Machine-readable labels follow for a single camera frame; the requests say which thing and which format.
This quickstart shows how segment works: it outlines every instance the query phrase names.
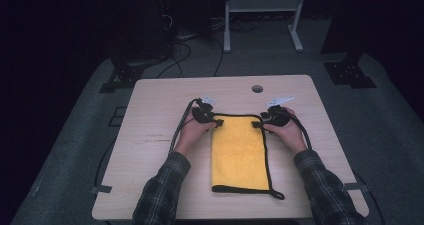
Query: person's left hand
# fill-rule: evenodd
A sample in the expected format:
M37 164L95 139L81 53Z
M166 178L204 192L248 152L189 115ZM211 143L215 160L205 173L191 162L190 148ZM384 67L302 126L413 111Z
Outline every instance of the person's left hand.
M187 156L187 153L189 152L190 148L200 139L200 137L206 130L216 127L216 123L214 122L197 122L193 117L192 109L190 109L190 112L188 113L187 118L184 121L184 126L182 127L180 132L180 138L174 149L174 151L179 152L184 156Z

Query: plaid shirt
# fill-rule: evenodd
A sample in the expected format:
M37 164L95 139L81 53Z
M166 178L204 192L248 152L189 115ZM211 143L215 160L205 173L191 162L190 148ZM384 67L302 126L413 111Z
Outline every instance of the plaid shirt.
M325 168L315 151L305 150L296 154L294 164L305 184L316 224L367 224L365 218L356 212L343 183Z
M305 183L316 224L367 224L356 212L343 183L325 169L316 152L300 152L294 163ZM146 183L133 214L134 224L173 224L181 184L189 170L190 163L183 155L171 153L158 174Z

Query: desk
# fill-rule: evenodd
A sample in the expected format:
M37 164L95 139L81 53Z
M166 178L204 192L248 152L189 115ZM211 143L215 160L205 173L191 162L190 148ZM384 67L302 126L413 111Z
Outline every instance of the desk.
M263 87L254 93L252 86ZM259 114L275 97L293 96L284 104L293 108L307 129L312 146L324 164L344 183L355 183L325 108L306 75L179 78L140 80L131 96L113 149L103 186L92 215L99 220L131 219L146 181L165 161L175 128L193 98L216 101L214 112ZM303 182L290 150L275 134L267 133L269 169L281 201L267 194L222 194L211 191L211 132L206 132L188 156L192 168L180 194L177 219L304 218L311 217ZM368 207L359 190L349 191L359 213Z

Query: person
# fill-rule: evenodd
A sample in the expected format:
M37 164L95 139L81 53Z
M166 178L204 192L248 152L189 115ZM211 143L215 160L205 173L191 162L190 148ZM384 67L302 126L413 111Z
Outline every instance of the person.
M286 108L295 115L292 109ZM173 224L181 184L190 169L186 156L202 134L215 123L198 123L190 113L174 151L158 174L145 185L133 213L134 224ZM307 148L300 128L293 122L283 127L269 124L264 129L277 134L294 153L294 164L303 179L316 224L367 224L359 214L340 179L328 171L318 154Z

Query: shelf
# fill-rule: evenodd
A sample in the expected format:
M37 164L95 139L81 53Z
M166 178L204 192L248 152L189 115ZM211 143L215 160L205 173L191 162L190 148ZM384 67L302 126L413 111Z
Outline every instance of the shelf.
M296 11L298 0L229 0L229 12Z

